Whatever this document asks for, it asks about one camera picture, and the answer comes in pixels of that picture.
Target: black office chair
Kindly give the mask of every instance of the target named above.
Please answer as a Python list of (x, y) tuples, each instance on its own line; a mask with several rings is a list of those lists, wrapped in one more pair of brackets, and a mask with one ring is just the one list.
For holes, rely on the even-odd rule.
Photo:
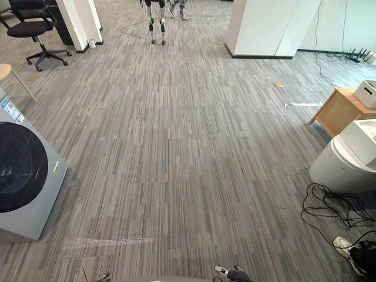
[[(66, 53), (68, 56), (72, 54), (67, 50), (58, 51), (48, 51), (43, 45), (39, 35), (45, 33), (46, 31), (51, 31), (56, 25), (55, 17), (50, 13), (48, 7), (45, 5), (43, 0), (9, 0), (11, 4), (12, 12), (21, 21), (21, 23), (8, 29), (7, 34), (11, 37), (26, 38), (31, 37), (34, 42), (39, 42), (43, 52), (27, 57), (26, 60), (28, 64), (31, 65), (30, 59), (39, 58), (35, 64), (38, 72), (43, 69), (40, 64), (45, 58), (54, 58), (63, 62), (65, 66), (68, 62), (63, 60), (61, 57), (56, 56), (57, 53)], [(41, 18), (43, 21), (25, 21), (26, 19), (37, 19)]]

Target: stool leg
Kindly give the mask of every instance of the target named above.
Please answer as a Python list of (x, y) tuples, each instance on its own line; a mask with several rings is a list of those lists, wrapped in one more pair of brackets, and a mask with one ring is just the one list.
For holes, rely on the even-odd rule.
[(38, 101), (35, 99), (34, 95), (31, 93), (31, 91), (29, 90), (29, 88), (23, 83), (23, 81), (21, 80), (21, 78), (19, 78), (19, 76), (17, 75), (17, 73), (12, 69), (12, 73), (14, 74), (14, 76), (17, 78), (17, 80), (19, 81), (19, 83), (21, 83), (21, 85), (23, 86), (23, 88), (25, 88), (26, 92), (29, 93), (29, 95), (31, 96), (31, 98), (34, 99), (34, 101)]

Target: white wall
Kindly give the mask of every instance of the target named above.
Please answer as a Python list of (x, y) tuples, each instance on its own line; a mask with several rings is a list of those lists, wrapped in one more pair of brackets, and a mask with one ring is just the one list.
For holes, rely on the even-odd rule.
[(95, 3), (94, 3), (94, 0), (89, 0), (89, 5), (90, 5), (90, 8), (91, 8), (92, 13), (93, 13), (93, 17), (94, 17), (94, 21), (95, 21), (95, 26), (98, 28), (98, 30), (100, 30), (100, 28), (102, 26), (100, 24), (100, 20), (99, 20), (99, 17), (98, 17), (98, 12), (96, 10), (96, 6), (95, 6)]
[(243, 20), (243, 13), (246, 7), (246, 3), (247, 0), (236, 0), (234, 1), (232, 7), (229, 31), (226, 35), (226, 45), (230, 49), (232, 54), (235, 54), (236, 42), (239, 35), (241, 21)]
[(56, 0), (66, 27), (77, 51), (87, 46), (85, 30), (77, 13), (73, 0)]
[(279, 44), (276, 56), (294, 56), (310, 26), (320, 0), (299, 0)]
[(83, 51), (88, 40), (102, 42), (99, 18), (93, 0), (56, 0), (77, 51)]
[[(376, 1), (347, 0), (344, 50), (356, 47), (376, 51)], [(346, 0), (323, 0), (317, 27), (315, 50), (342, 52), (343, 23)], [(312, 50), (315, 45), (315, 26), (318, 11), (300, 45), (300, 49)]]
[(226, 45), (233, 55), (294, 56), (320, 0), (237, 0)]
[(92, 10), (89, 0), (73, 0), (80, 16), (82, 26), (85, 30), (87, 40), (94, 39), (95, 42), (101, 42), (102, 36), (97, 28), (94, 17), (98, 17), (96, 9)]

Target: white pillar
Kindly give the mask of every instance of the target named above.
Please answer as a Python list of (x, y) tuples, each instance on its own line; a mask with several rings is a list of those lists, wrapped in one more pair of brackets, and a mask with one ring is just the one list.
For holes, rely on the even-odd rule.
[(292, 58), (320, 0), (234, 1), (226, 46), (234, 58)]
[(76, 51), (84, 51), (88, 40), (102, 43), (94, 0), (56, 0)]
[(73, 0), (56, 0), (76, 51), (85, 50), (88, 45), (85, 30)]
[(93, 39), (97, 43), (102, 42), (102, 36), (99, 30), (100, 23), (94, 6), (94, 0), (74, 0), (74, 2), (78, 14), (80, 15), (87, 39)]

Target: washing machine door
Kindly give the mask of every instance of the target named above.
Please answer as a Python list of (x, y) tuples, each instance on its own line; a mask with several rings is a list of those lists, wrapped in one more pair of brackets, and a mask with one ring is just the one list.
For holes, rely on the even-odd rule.
[(0, 213), (30, 203), (47, 173), (47, 154), (38, 137), (24, 126), (0, 123)]

